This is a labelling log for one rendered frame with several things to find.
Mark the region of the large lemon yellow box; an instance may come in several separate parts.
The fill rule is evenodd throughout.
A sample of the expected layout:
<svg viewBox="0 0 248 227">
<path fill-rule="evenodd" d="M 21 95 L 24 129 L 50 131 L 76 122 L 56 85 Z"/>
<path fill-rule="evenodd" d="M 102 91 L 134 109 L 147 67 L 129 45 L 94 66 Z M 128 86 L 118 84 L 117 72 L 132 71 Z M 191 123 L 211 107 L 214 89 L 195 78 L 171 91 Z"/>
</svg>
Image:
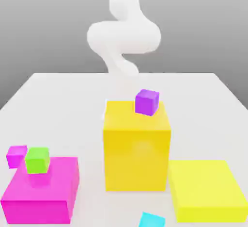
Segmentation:
<svg viewBox="0 0 248 227">
<path fill-rule="evenodd" d="M 178 223 L 244 223 L 248 201 L 223 160 L 170 160 L 168 181 Z"/>
</svg>

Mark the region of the small cyan cube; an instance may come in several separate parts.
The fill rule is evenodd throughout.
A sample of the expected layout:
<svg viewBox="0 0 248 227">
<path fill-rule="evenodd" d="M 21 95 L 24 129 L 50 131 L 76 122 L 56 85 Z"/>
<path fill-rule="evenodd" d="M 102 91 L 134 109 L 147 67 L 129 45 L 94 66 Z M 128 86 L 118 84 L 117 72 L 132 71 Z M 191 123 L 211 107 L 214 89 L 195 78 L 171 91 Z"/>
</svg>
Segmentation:
<svg viewBox="0 0 248 227">
<path fill-rule="evenodd" d="M 165 227 L 165 218 L 143 212 L 138 227 Z"/>
</svg>

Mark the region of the small purple cube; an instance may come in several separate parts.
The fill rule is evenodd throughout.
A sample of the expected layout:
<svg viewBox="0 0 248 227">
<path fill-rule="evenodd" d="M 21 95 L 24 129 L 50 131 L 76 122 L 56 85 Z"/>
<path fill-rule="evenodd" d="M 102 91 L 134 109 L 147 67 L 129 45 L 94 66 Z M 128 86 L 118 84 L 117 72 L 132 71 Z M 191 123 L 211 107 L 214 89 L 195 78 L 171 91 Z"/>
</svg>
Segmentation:
<svg viewBox="0 0 248 227">
<path fill-rule="evenodd" d="M 159 92 L 142 89 L 135 97 L 135 113 L 153 116 L 158 105 Z"/>
</svg>

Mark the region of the large golden yellow box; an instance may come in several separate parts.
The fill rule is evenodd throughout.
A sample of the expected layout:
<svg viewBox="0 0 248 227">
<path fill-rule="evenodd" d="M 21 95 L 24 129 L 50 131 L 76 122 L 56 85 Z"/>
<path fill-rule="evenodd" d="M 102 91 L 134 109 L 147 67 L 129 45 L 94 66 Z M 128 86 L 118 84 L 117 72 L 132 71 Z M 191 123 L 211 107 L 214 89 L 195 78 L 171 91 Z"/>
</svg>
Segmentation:
<svg viewBox="0 0 248 227">
<path fill-rule="evenodd" d="M 170 142 L 163 102 L 147 116 L 135 113 L 133 101 L 109 100 L 103 124 L 106 191 L 165 191 Z"/>
</svg>

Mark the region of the large pink box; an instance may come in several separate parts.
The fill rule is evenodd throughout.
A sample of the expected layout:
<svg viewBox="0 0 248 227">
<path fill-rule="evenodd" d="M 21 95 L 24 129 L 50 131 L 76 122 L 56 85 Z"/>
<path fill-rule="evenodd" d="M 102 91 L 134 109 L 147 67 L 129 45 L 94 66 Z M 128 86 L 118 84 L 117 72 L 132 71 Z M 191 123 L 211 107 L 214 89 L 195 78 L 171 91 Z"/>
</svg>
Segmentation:
<svg viewBox="0 0 248 227">
<path fill-rule="evenodd" d="M 9 224 L 69 224 L 79 185 L 76 157 L 52 157 L 47 173 L 21 162 L 0 202 Z"/>
</svg>

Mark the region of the small magenta cube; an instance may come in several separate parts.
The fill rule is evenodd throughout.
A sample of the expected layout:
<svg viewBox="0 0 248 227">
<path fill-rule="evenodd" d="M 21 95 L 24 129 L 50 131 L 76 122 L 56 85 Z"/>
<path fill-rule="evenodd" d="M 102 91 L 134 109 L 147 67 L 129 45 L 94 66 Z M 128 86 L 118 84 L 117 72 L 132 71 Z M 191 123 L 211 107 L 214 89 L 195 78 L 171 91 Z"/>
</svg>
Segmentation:
<svg viewBox="0 0 248 227">
<path fill-rule="evenodd" d="M 26 145 L 10 146 L 6 154 L 9 168 L 18 168 L 21 161 L 25 158 L 28 148 Z"/>
</svg>

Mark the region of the small green cube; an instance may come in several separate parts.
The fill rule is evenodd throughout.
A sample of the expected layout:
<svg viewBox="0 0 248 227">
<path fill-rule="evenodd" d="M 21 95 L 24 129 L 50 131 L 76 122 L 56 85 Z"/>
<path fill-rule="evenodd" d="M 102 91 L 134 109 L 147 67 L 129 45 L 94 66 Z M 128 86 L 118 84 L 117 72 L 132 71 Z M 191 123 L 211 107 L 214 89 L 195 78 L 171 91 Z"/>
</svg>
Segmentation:
<svg viewBox="0 0 248 227">
<path fill-rule="evenodd" d="M 44 174 L 50 165 L 49 149 L 47 147 L 31 147 L 25 157 L 28 174 Z"/>
</svg>

